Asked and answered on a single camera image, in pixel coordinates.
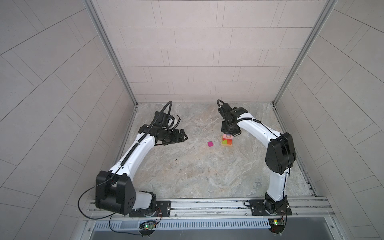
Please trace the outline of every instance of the wire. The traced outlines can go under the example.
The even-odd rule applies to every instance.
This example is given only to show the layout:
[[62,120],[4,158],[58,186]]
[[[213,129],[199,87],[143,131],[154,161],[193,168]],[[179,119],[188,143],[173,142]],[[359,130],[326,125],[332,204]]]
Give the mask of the wire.
[[113,229],[111,228],[111,218],[112,218],[112,215],[113,215],[113,214],[111,214],[111,217],[109,218],[109,222],[108,222],[108,226],[109,226],[109,228],[110,228],[113,232],[117,232],[117,233],[126,233],[126,234],[130,234],[130,235],[135,235],[135,236],[142,236],[141,234],[135,234],[135,233],[130,233],[130,232],[118,232],[118,231],[113,230]]
[[77,208],[79,209],[79,211],[81,212],[81,214],[82,214],[84,217],[86,217],[86,218],[88,218],[88,219],[92,219],[92,220],[99,220],[99,219],[103,219],[103,218],[106,218],[106,217],[109,217],[109,216],[112,217],[112,215],[115,214],[115,213],[113,213],[113,214],[110,214],[110,215],[108,215],[108,216],[105,216],[105,217],[99,217],[99,218],[92,218],[92,217],[89,217],[89,216],[85,215],[85,214],[82,212],[82,210],[80,209],[80,199],[81,199],[81,197],[82,197],[86,192],[88,192],[89,190],[91,190],[91,189],[93,189],[93,188],[95,188],[95,187],[98,187],[98,186],[100,186],[100,185],[102,185],[102,184],[108,182],[109,180],[111,180],[111,179],[116,175],[116,173],[117,173],[119,170],[120,170],[120,167],[119,167],[119,169],[112,175],[112,177],[110,177],[108,180],[105,180],[104,182],[102,182],[102,183],[100,183],[100,184],[98,184],[98,185],[96,185],[96,186],[91,187],[90,189],[86,190],[83,194],[80,195],[79,200],[77,201]]

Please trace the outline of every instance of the stone surface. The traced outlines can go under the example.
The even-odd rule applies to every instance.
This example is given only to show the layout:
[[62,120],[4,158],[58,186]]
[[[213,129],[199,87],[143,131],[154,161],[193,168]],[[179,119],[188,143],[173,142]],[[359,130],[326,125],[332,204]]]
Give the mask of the stone surface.
[[[269,103],[231,103],[244,107],[266,126],[281,131]],[[143,124],[150,124],[162,104],[139,105],[124,151],[130,147]],[[155,146],[137,170],[136,190],[156,193],[160,198],[263,197],[270,170],[265,164],[266,148],[247,131],[233,138],[233,147],[220,144],[222,118],[217,105],[173,104],[172,114],[181,117],[178,129],[188,140]],[[297,163],[291,168],[288,196],[310,195]]]

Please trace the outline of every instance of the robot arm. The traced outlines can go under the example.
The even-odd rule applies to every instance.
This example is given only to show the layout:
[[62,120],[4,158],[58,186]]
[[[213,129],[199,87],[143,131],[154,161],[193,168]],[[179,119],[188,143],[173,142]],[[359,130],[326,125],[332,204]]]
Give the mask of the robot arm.
[[290,168],[296,160],[292,136],[287,132],[281,134],[265,126],[242,107],[231,108],[228,103],[221,100],[217,100],[217,105],[219,113],[224,118],[222,132],[237,136],[242,128],[267,148],[265,163],[271,171],[269,188],[265,194],[265,205],[268,213],[278,213],[279,209],[287,203],[285,187],[290,176]]

